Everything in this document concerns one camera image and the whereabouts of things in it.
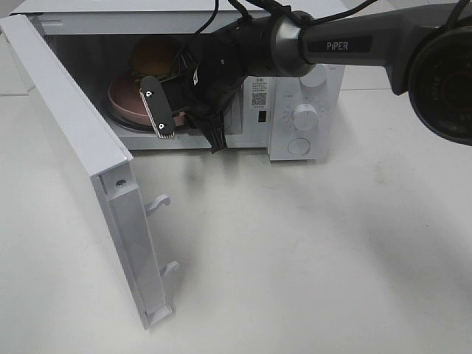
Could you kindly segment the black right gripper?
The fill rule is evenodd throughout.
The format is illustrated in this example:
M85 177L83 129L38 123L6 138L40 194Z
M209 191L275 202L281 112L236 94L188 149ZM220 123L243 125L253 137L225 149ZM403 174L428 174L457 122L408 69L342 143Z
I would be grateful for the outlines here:
M273 74L273 18L238 19L204 35L201 57L173 76L173 111L185 112L211 153L227 148L224 111L249 76Z

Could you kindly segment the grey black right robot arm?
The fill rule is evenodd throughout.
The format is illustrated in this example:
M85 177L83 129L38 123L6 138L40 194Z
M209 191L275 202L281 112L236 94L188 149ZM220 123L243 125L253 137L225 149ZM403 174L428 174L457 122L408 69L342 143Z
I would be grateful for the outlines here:
M471 3L433 4L373 15L359 7L313 18L277 1L257 1L240 18L208 35L201 59L174 77L171 98L213 151L226 147L223 110L243 81L301 77L319 64L378 66L391 90L408 94L433 133L471 143Z

